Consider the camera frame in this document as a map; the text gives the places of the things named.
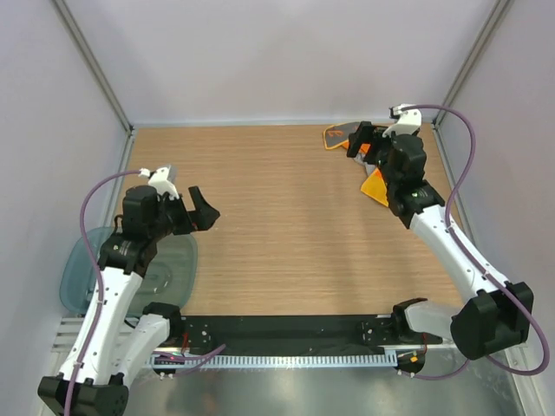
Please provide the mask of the orange grey patterned towel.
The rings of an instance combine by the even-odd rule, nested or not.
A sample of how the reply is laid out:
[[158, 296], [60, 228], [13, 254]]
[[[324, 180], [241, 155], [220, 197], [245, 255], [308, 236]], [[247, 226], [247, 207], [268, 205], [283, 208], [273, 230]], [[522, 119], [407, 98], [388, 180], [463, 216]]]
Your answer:
[[[349, 148], [349, 135], [354, 133], [360, 124], [359, 121], [347, 122], [326, 127], [323, 131], [323, 145], [326, 150], [333, 150], [342, 147], [345, 150]], [[381, 173], [374, 165], [370, 165], [364, 161], [366, 153], [370, 149], [370, 144], [362, 144], [354, 161], [365, 168], [367, 178], [361, 185], [360, 191], [366, 196], [374, 199], [374, 201], [389, 206], [386, 196], [386, 186]]]

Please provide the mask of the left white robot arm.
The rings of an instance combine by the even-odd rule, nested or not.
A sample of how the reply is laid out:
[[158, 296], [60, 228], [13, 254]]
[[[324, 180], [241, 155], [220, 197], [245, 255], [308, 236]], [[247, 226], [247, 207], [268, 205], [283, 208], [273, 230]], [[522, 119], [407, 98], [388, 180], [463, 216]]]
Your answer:
[[80, 332], [59, 373], [42, 377], [38, 387], [54, 414], [122, 415], [130, 387], [152, 352], [182, 340], [180, 309], [163, 302], [150, 302], [130, 336], [124, 342], [118, 338], [158, 242], [208, 231], [219, 218], [197, 186], [188, 191], [191, 211], [180, 195], [172, 197], [151, 185], [127, 190], [115, 229], [95, 258], [95, 292]]

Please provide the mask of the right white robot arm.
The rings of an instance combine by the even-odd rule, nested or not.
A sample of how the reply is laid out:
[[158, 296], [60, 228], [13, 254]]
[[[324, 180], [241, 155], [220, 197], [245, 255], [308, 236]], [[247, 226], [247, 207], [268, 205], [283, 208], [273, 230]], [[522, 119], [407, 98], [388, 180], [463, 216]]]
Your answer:
[[435, 335], [453, 341], [472, 361], [525, 342], [532, 290], [498, 272], [451, 219], [443, 198], [424, 178], [422, 139], [363, 121], [349, 135], [348, 157], [364, 144], [369, 150], [363, 160], [382, 175], [388, 208], [434, 253], [464, 302], [461, 309], [426, 299], [401, 303], [390, 323], [393, 337], [410, 343], [421, 333]]

